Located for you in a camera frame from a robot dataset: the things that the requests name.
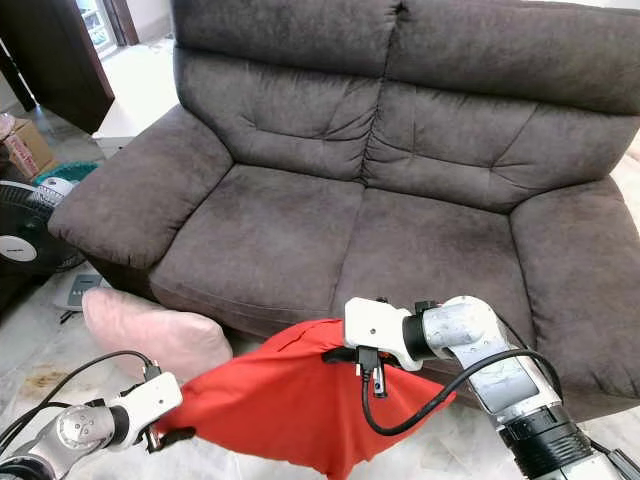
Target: pink cushion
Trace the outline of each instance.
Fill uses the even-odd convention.
[[[142,352],[181,382],[233,356],[220,325],[196,313],[167,310],[157,303],[110,288],[86,292],[82,309],[89,331],[105,351]],[[139,360],[122,357],[118,364],[128,374],[140,377]]]

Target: red cloth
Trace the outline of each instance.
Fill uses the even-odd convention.
[[[413,430],[395,437],[371,430],[354,365],[325,364],[321,358],[343,345],[342,335],[342,320],[304,322],[275,335],[259,350],[184,385],[184,402],[161,420],[159,430],[192,426],[198,436],[229,450],[346,479],[358,462]],[[374,418],[383,426],[406,420],[441,389],[397,368],[385,372],[389,397],[371,398]]]

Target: tiled floor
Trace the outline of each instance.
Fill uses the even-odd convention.
[[[31,120],[42,133],[59,163],[104,160],[91,135],[42,107],[25,112],[14,107],[11,114]]]
[[[178,103],[171,38],[127,47],[102,66],[116,100],[100,137],[134,137]]]
[[[51,305],[60,278],[53,277],[34,289],[24,301],[0,316],[0,428],[35,405],[61,376],[102,353],[84,327],[81,314],[60,325],[62,312]],[[233,343],[236,351],[255,347],[237,339]],[[78,377],[62,391],[59,400],[79,403],[112,396],[133,381],[105,363]],[[42,414],[37,423],[21,434],[15,446],[32,437],[48,418]],[[637,441],[640,409],[587,422],[583,427],[602,443],[623,448],[640,458]],[[78,464],[68,478],[315,480],[323,477],[308,468],[241,455],[193,440],[152,456],[147,455],[142,446],[121,453],[100,452]],[[516,480],[521,476],[485,415],[454,404],[436,414],[412,437],[373,461],[356,466],[350,476],[353,480],[388,478]]]

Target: white wall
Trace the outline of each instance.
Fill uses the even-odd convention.
[[[13,90],[7,80],[0,72],[0,112],[4,112],[18,103],[18,99],[13,94]]]
[[[640,10],[640,0],[569,0],[594,7],[635,8]]]
[[[141,42],[171,31],[169,0],[127,0],[127,5]]]

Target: black cable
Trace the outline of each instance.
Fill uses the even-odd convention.
[[[496,317],[498,317],[498,320],[500,320],[502,322],[502,324],[509,329],[511,334],[516,338],[516,340],[518,340],[518,343],[520,343],[520,346],[522,348],[525,348],[527,350],[533,350],[529,345],[527,345],[527,342],[525,342],[522,339],[522,337],[518,334],[517,330],[515,328],[513,328],[513,326],[511,326],[511,324],[509,322],[507,322],[503,317],[498,315],[498,313],[495,310],[493,311],[493,313],[495,313]]]
[[[591,438],[589,438],[589,441],[591,442],[591,448],[593,448],[594,450],[597,450],[600,453],[604,453],[605,455],[609,455],[611,453],[611,450],[609,450],[607,447],[600,445],[595,440],[592,440]]]
[[[145,368],[153,367],[153,362],[146,355],[143,355],[140,352],[136,352],[135,350],[120,350],[117,352],[107,353],[106,355],[102,355],[98,358],[94,358],[90,362],[87,362],[84,365],[81,365],[80,367],[76,368],[73,372],[71,372],[69,375],[64,377],[62,381],[58,383],[58,385],[56,385],[54,389],[51,390],[49,394],[46,397],[44,397],[44,399],[36,407],[32,408],[27,413],[22,415],[20,419],[18,419],[18,420],[21,420],[21,422],[18,422],[18,420],[16,420],[11,425],[11,427],[13,427],[13,431],[10,431],[10,429],[6,429],[4,432],[2,432],[2,434],[0,434],[0,455],[2,455],[2,453],[6,450],[9,444],[22,431],[22,429],[25,426],[27,426],[29,422],[31,422],[31,420],[33,420],[33,418],[38,414],[40,410],[45,408],[45,405],[49,403],[49,401],[54,397],[54,395],[58,393],[62,389],[62,387],[64,387],[67,383],[69,383],[69,381],[73,377],[78,375],[80,372],[86,370],[87,368],[95,365],[96,363],[103,362],[104,360],[108,360],[110,358],[119,357],[123,355],[132,355],[134,357],[140,358],[144,362]]]
[[[509,322],[507,322],[504,318],[502,318],[500,315],[498,315],[498,313],[495,310],[494,310],[494,313],[496,314],[496,317],[498,318],[498,320],[500,320],[502,322],[502,324],[509,329],[509,331],[513,334],[513,336],[516,338],[516,340],[518,340],[518,343],[520,343],[522,348],[525,348],[526,350],[533,350],[527,344],[527,342],[525,342],[522,339],[522,337],[518,334],[518,331],[515,328],[513,328],[513,326],[511,326],[511,324]],[[551,378],[551,382],[553,383],[553,389],[556,391],[556,393],[560,397],[560,400],[564,400],[564,398],[562,397],[562,387],[560,385],[560,382],[559,381],[554,381],[553,380],[553,376],[550,375],[550,373],[547,371],[546,368],[542,368],[542,365],[540,365],[540,362],[538,360],[536,360],[534,358],[533,361],[535,362],[536,366],[540,369],[542,374],[547,378],[547,380],[549,380],[550,376],[552,377]]]
[[[371,379],[371,373],[365,372],[362,376],[362,409],[364,411],[364,416],[367,420],[369,426],[380,435],[384,435],[387,437],[391,437],[393,435],[399,435],[403,432],[406,432],[410,428],[414,427],[420,420],[430,414],[433,410],[435,410],[440,404],[442,404],[451,393],[458,389],[468,378],[477,373],[479,370],[482,370],[489,365],[500,362],[507,358],[512,357],[531,357],[539,360],[543,363],[548,369],[549,374],[553,377],[553,383],[557,384],[560,387],[560,379],[558,378],[558,374],[551,362],[545,358],[542,354],[534,351],[534,350],[508,350],[506,352],[496,353],[495,355],[491,355],[487,358],[480,360],[477,363],[474,363],[469,368],[466,368],[463,372],[459,373],[451,382],[449,382],[440,393],[438,393],[430,402],[424,405],[420,410],[418,410],[413,416],[409,417],[407,420],[402,422],[395,427],[382,427],[378,425],[371,414],[371,409],[369,407],[369,381]]]

